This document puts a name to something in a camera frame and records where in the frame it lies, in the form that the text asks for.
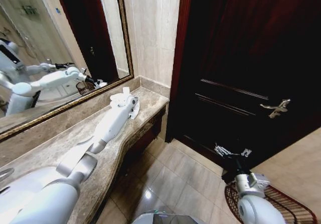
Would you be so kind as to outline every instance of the wooden door frame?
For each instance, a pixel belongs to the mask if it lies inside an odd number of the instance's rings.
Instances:
[[[185,49],[185,39],[187,36],[188,30],[188,22],[189,15],[191,9],[191,1],[192,0],[180,0],[180,8],[179,8],[179,18],[178,18],[178,27],[177,27],[177,37],[176,37],[176,45],[175,45],[175,55],[174,55],[174,64],[173,64],[173,74],[172,74],[172,85],[171,85],[171,94],[170,94],[170,104],[169,104],[169,114],[168,114],[168,123],[167,123],[167,131],[165,141],[170,143],[173,138],[177,138],[179,141],[183,142],[185,145],[191,147],[195,151],[199,152],[203,156],[214,160],[217,164],[224,167],[223,160],[217,156],[209,156],[195,141],[188,138],[187,136],[176,136],[175,135],[175,119],[176,119],[176,109],[179,108],[178,104],[178,91],[179,91],[179,82],[180,82],[180,74],[182,68],[182,61],[184,56]],[[293,132],[290,133],[290,136],[287,135],[287,142],[284,145],[280,146],[279,151],[285,149],[291,144],[295,143],[299,139],[308,135],[312,131],[318,129],[321,126],[321,111],[315,113],[313,116],[307,116],[304,123],[302,122],[300,125],[296,126],[293,129]],[[227,172],[223,179],[226,182],[229,182],[234,178],[234,173]]]
[[[174,113],[177,102],[177,94],[181,73],[181,66],[184,54],[185,38],[187,33],[187,27],[190,16],[190,7],[192,0],[180,0],[179,18],[177,22],[174,64],[172,73],[172,84],[169,104],[169,114],[166,128],[165,141],[170,143],[173,140],[173,128],[174,128]]]

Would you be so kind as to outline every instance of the wicker basket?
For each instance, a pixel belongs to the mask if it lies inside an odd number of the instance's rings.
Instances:
[[[225,199],[230,207],[231,212],[233,212],[235,217],[241,223],[243,223],[238,212],[237,203],[239,200],[239,195],[236,190],[235,183],[225,187]],[[265,199],[279,210],[286,223],[317,223],[315,214],[309,208],[282,193],[281,191],[275,189],[273,186],[268,186],[265,190]]]
[[[95,86],[90,82],[78,82],[76,88],[82,96],[95,90]]]

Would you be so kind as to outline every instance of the gold mirror frame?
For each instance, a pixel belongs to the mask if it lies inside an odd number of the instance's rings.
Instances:
[[[125,5],[124,5],[124,0],[118,0],[118,7],[119,7],[119,13],[120,13],[120,19],[121,19],[121,27],[123,30],[123,36],[124,36],[124,42],[125,42],[125,50],[126,50],[126,56],[127,56],[127,62],[128,62],[128,68],[129,68],[129,75],[118,80],[117,82],[114,82],[110,85],[104,86],[92,93],[89,93],[88,95],[82,96],[76,100],[73,100],[63,106],[57,107],[50,112],[37,117],[33,120],[30,120],[25,123],[21,123],[17,127],[13,127],[11,129],[6,130],[5,132],[0,134],[0,142],[3,142],[23,131],[26,131],[30,129],[33,126],[36,126],[37,124],[42,123],[43,121],[46,121],[66,110],[71,109],[72,107],[75,107],[93,97],[96,97],[132,78],[134,78],[134,72],[133,72],[133,66],[132,66],[132,60],[131,60],[131,51],[130,51],[130,44],[129,44],[129,35],[128,35],[128,27],[127,27],[127,21],[126,21],[126,11],[125,11]]]

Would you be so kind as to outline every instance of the wall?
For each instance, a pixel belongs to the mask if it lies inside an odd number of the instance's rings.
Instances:
[[[305,136],[253,171],[310,208],[321,220],[321,128]]]
[[[45,62],[48,58],[56,63],[71,61],[42,0],[0,0],[0,2],[11,22],[35,53],[35,64]],[[27,15],[23,6],[32,6],[37,13]]]
[[[112,50],[115,56],[116,68],[120,78],[129,75],[124,36],[121,27],[117,0],[101,0],[108,25]]]
[[[124,1],[135,74],[170,87],[180,0]]]

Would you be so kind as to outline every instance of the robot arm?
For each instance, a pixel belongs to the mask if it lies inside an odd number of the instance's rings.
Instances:
[[[73,79],[79,81],[91,80],[87,75],[81,73],[78,68],[69,67],[65,71],[49,73],[38,81],[16,83],[11,87],[11,90],[17,95],[31,97],[40,90],[49,87],[57,87]]]
[[[56,171],[64,178],[55,180],[38,192],[18,213],[12,224],[67,223],[79,198],[80,184],[93,173],[97,159],[90,153],[99,153],[115,138],[127,119],[133,114],[138,98],[124,91],[123,101],[114,102],[102,121],[97,125],[94,138],[73,147],[57,166]]]
[[[28,76],[35,75],[41,72],[54,72],[57,69],[68,68],[72,64],[74,63],[51,64],[51,63],[43,62],[43,63],[40,63],[39,65],[27,66],[26,72]]]
[[[264,190],[269,185],[268,179],[261,174],[252,173],[241,165],[251,153],[245,149],[242,154],[234,154],[224,147],[215,146],[215,151],[223,158],[236,161],[236,188],[239,193],[238,211],[244,224],[285,224],[282,214],[266,199]]]

